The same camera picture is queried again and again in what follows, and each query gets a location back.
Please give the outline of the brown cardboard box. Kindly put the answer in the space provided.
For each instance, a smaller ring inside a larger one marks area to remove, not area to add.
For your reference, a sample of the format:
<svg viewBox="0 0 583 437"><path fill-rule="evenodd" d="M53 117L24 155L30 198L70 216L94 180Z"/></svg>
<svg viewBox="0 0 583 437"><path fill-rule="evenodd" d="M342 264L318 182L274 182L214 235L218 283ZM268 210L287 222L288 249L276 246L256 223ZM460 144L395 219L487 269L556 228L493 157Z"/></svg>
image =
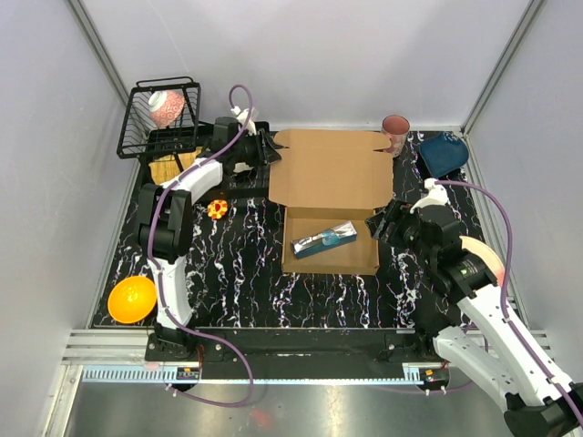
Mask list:
<svg viewBox="0 0 583 437"><path fill-rule="evenodd" d="M283 205L281 265L285 273L373 275L379 243L365 221L393 198L388 138L372 131L287 129L274 137L281 160L271 164L269 196ZM293 241L350 221L354 241L300 259Z"/></svg>

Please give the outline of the blue grey carton box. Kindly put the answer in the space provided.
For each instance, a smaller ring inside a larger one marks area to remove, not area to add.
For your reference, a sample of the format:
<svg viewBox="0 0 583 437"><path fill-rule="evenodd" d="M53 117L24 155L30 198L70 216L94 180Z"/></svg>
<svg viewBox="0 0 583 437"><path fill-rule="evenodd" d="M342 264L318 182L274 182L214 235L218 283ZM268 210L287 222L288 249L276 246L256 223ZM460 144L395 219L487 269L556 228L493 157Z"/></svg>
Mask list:
<svg viewBox="0 0 583 437"><path fill-rule="evenodd" d="M291 242L296 259L304 259L324 251L346 245L357 240L358 232L351 221L325 229L314 235Z"/></svg>

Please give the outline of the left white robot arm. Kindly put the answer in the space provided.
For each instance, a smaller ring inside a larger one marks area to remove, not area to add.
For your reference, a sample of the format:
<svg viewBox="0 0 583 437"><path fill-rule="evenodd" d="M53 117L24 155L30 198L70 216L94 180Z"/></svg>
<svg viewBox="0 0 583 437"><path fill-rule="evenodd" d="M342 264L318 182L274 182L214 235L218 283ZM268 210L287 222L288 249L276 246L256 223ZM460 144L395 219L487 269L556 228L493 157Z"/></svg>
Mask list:
<svg viewBox="0 0 583 437"><path fill-rule="evenodd" d="M189 327L192 308L186 285L194 204L235 174L237 167L253 169L277 162L280 148L268 122L254 122L247 112L218 117L189 167L167 182L140 189L134 236L147 256L157 293L153 351L167 351L184 361L197 349Z"/></svg>

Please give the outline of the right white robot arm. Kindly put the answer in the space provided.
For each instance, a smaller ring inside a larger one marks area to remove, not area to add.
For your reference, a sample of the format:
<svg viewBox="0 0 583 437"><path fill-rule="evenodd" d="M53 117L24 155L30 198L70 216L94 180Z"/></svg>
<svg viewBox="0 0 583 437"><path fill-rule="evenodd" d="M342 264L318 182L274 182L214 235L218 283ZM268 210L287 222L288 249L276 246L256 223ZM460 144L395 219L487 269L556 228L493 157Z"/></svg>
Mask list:
<svg viewBox="0 0 583 437"><path fill-rule="evenodd" d="M446 206L394 199L365 221L371 237L411 250L435 292L478 328L493 352L439 311L416 322L414 350L453 364L495 401L515 436L566 436L582 426L582 385L547 355L503 296L486 261L464 246Z"/></svg>

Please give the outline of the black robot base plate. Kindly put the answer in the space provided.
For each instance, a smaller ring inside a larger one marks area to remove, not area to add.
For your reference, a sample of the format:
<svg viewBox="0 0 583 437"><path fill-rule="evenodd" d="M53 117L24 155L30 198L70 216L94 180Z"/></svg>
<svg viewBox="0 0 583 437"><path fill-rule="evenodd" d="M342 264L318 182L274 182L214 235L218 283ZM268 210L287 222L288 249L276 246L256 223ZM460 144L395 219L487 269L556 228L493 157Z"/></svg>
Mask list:
<svg viewBox="0 0 583 437"><path fill-rule="evenodd" d="M412 330L396 329L205 329L236 346L260 381L374 381L403 378L405 364L440 367ZM236 353L216 340L184 338L181 345L148 336L146 361L201 361L205 381L246 381L248 373Z"/></svg>

